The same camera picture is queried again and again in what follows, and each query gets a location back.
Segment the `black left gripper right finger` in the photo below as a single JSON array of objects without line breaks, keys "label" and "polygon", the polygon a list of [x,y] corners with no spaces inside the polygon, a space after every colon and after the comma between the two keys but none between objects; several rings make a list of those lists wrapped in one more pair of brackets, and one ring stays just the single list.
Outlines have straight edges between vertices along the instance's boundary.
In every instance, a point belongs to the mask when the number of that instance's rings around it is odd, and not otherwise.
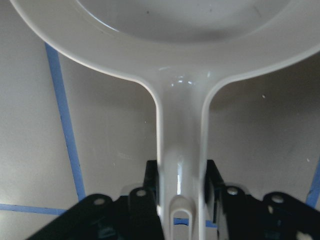
[{"label": "black left gripper right finger", "polygon": [[284,192],[262,200],[224,182],[215,162],[206,164],[204,199],[219,240],[318,240],[320,213]]}]

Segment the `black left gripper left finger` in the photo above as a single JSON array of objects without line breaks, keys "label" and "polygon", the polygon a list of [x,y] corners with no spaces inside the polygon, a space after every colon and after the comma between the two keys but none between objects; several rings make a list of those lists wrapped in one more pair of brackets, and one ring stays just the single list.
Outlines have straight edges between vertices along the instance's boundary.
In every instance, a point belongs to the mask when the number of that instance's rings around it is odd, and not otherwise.
[{"label": "black left gripper left finger", "polygon": [[29,236],[30,240],[163,240],[157,213],[158,165],[146,163],[143,184],[112,200],[91,194]]}]

